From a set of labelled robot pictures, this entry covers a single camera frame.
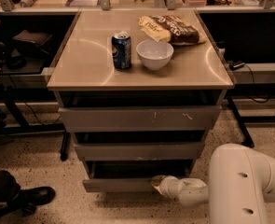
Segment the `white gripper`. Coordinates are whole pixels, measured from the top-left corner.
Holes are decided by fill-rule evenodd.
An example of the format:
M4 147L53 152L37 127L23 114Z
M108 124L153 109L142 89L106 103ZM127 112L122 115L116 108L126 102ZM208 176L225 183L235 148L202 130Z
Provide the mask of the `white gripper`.
M197 178L176 178L172 175L156 175L151 184L165 197L176 200L206 200L207 185Z

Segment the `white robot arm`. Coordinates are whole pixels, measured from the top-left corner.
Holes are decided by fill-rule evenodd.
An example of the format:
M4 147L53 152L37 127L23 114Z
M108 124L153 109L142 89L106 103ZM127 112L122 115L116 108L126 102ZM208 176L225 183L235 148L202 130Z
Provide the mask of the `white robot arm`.
M157 175L151 185L185 207L209 205L210 224L268 224L266 204L275 203L275 159L237 144L212 154L209 181Z

